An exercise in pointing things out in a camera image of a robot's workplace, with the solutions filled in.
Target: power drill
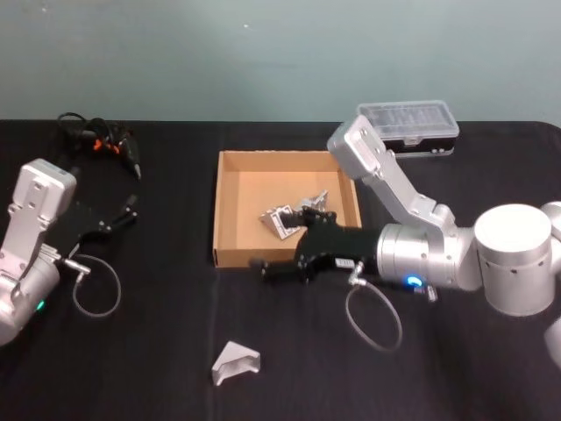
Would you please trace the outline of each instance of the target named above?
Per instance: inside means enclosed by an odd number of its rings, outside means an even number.
[[[69,152],[117,155],[124,166],[140,181],[138,144],[132,136],[132,131],[124,124],[107,122],[102,118],[87,120],[75,112],[60,114],[57,124],[63,133]]]

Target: clear plastic lid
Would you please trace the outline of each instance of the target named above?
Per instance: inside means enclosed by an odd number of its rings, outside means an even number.
[[[362,103],[357,108],[373,125],[382,140],[456,138],[458,124],[444,101]]]

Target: white cylindrical joint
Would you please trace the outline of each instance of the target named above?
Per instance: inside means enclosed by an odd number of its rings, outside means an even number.
[[[510,316],[545,310],[555,296],[551,222],[526,204],[488,210],[474,226],[487,301]]]

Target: black table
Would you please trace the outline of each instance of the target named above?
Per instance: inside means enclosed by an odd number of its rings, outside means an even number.
[[[140,220],[106,251],[121,275],[119,312],[92,321],[74,309],[66,278],[18,337],[0,349],[0,419],[45,420],[559,420],[561,372],[543,331],[561,299],[523,319],[482,292],[388,293],[405,338],[394,355],[367,347],[347,324],[342,275],[273,289],[210,258],[217,156],[222,149],[324,149],[336,124],[134,122],[144,179],[113,161],[82,161],[77,193],[100,211],[140,195]],[[500,203],[561,199],[561,131],[541,123],[463,123],[448,158],[403,161],[422,193],[472,225]],[[53,122],[0,122],[0,207],[19,167],[44,153]],[[359,186],[364,226],[389,221]],[[2,212],[0,227],[7,225]],[[353,304],[377,338],[391,319]],[[227,340],[261,352],[262,371],[214,388],[210,367]]]

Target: plastic storage case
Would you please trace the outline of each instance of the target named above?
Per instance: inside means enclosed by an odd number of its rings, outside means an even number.
[[[386,144],[401,157],[448,155],[459,128],[444,101],[362,103],[357,107]]]

